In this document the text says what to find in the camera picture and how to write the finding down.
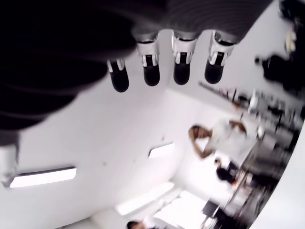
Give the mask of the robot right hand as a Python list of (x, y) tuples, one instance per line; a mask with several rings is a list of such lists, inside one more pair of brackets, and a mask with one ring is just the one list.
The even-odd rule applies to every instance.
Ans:
[(144, 80), (160, 80), (158, 34), (170, 29), (174, 81), (184, 85), (198, 37), (211, 30), (205, 78), (226, 59), (268, 0), (3, 0), (0, 3), (0, 181), (16, 187), (20, 132), (69, 105), (106, 74), (125, 92), (125, 57), (137, 50)]

